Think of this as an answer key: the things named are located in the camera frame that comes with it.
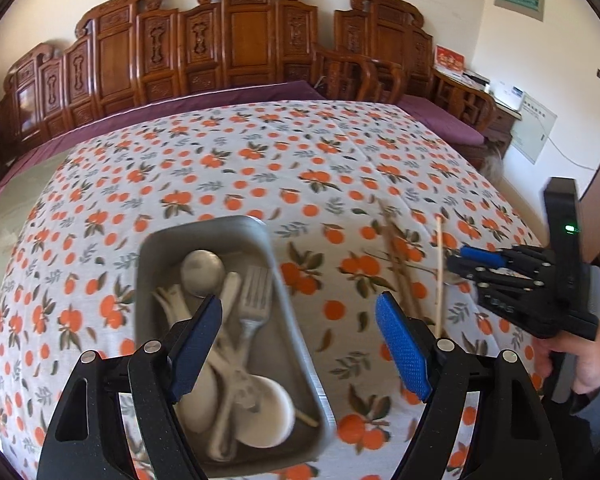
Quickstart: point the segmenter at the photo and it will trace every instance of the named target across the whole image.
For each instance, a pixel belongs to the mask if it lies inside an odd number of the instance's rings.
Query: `purple cushion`
[[[450,144],[484,144],[484,137],[480,132],[423,97],[403,95],[397,106]]]

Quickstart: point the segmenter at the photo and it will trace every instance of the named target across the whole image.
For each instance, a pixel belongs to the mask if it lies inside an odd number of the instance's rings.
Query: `baking pan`
[[[280,446],[269,449],[238,443],[237,455],[228,463],[214,462],[206,456],[209,431],[193,434],[183,428],[196,458],[210,478],[249,476],[314,460],[333,439],[335,420],[298,328],[263,222],[249,216],[228,216],[149,235],[140,249],[136,274],[136,341],[160,338],[167,332],[167,320],[152,291],[156,286],[179,283],[181,261],[197,249],[218,254],[226,271],[238,272],[243,279],[250,265],[272,270],[269,322],[254,336],[247,369],[282,384],[296,408],[317,420],[319,426],[311,428],[296,420],[291,436]],[[186,296],[186,301],[192,314],[202,302],[192,296]],[[226,324],[234,344],[240,333],[237,310],[234,305]]]

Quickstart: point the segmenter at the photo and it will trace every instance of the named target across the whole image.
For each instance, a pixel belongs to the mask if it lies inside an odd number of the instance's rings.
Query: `screw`
[[[154,340],[144,343],[144,351],[148,354],[155,354],[160,348],[162,348],[160,341]]]
[[[515,363],[518,360],[518,354],[516,354],[515,352],[511,351],[511,350],[505,350],[502,353],[502,358],[507,362],[507,363]]]
[[[443,352],[451,352],[456,345],[454,342],[449,339],[441,339],[438,341],[438,348],[440,348]]]
[[[87,350],[84,354],[80,356],[80,362],[87,364],[93,361],[96,358],[96,352],[93,350]]]

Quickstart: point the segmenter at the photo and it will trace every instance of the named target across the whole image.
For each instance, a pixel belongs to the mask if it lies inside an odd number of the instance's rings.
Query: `floral tablecloth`
[[[423,408],[401,385],[373,321],[376,294],[394,282],[378,235],[380,198],[402,231],[399,249],[426,267],[435,267],[436,215],[444,217],[447,248],[536,242],[486,180],[391,105],[212,108],[78,145],[31,211],[2,287],[0,433],[8,460],[24,478],[36,476],[46,427],[82,351],[136,348],[142,240],[176,224],[247,214],[267,224],[338,421],[336,441],[315,462],[275,474],[388,480]],[[412,279],[432,316],[434,274],[412,269]],[[527,334],[478,308],[468,283],[447,286],[445,299],[454,340],[482,354],[517,350],[539,384]],[[464,463],[476,405],[469,397],[450,478]],[[123,412],[131,421],[128,399]],[[138,475],[150,478],[134,434]]]

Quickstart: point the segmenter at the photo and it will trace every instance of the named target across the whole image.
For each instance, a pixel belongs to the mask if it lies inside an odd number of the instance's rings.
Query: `blue gripper pad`
[[[194,323],[194,326],[171,364],[171,386],[166,397],[172,404],[188,394],[196,384],[202,365],[222,324],[220,300],[214,296],[206,308],[200,314],[196,313],[189,323]]]
[[[422,402],[426,402],[432,392],[427,377],[426,358],[409,331],[408,319],[389,292],[383,292],[376,300],[376,323],[389,347],[402,382]]]
[[[507,266],[506,259],[499,253],[492,253],[475,247],[464,246],[460,248],[460,257],[479,262],[490,269],[500,269]]]

